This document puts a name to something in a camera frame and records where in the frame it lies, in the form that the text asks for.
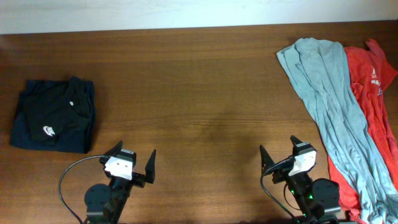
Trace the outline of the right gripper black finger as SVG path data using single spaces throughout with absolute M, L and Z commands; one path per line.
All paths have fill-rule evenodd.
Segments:
M 303 143 L 300 139 L 298 139 L 294 135 L 291 135 L 290 140 L 294 146 L 299 146 Z
M 274 172 L 275 163 L 263 145 L 259 146 L 261 154 L 261 174 L 270 175 Z

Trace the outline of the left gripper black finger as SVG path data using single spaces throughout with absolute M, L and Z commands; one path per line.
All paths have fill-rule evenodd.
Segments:
M 104 156 L 107 157 L 116 156 L 117 154 L 119 154 L 122 148 L 123 148 L 123 141 L 119 141 L 117 145 L 115 145 L 113 148 L 105 152 Z
M 155 157 L 156 150 L 154 149 L 145 167 L 145 181 L 150 184 L 153 184 L 155 181 Z

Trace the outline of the light blue grey t-shirt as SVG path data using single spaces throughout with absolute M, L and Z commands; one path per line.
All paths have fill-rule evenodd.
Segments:
M 304 38 L 277 58 L 316 122 L 331 163 L 358 194 L 360 220 L 397 223 L 397 189 L 351 90 L 343 46 Z

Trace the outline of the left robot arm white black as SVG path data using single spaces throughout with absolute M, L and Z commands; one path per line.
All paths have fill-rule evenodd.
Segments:
M 153 150 L 145 173 L 140 174 L 133 171 L 136 153 L 124 149 L 122 141 L 104 153 L 99 162 L 110 182 L 95 184 L 86 191 L 86 222 L 117 224 L 132 188 L 155 182 L 155 157 L 156 150 Z

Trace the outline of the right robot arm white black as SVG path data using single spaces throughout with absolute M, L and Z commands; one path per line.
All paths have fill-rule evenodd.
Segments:
M 338 223 L 336 215 L 340 213 L 340 186 L 330 179 L 312 180 L 309 172 L 315 167 L 317 150 L 309 143 L 292 135 L 292 154 L 285 159 L 274 162 L 263 145 L 259 146 L 261 155 L 260 183 L 263 191 L 280 208 L 290 215 L 293 224 L 300 223 Z M 294 197 L 302 215 L 296 217 L 283 206 L 265 187 L 264 178 L 272 176 L 272 182 L 285 184 Z

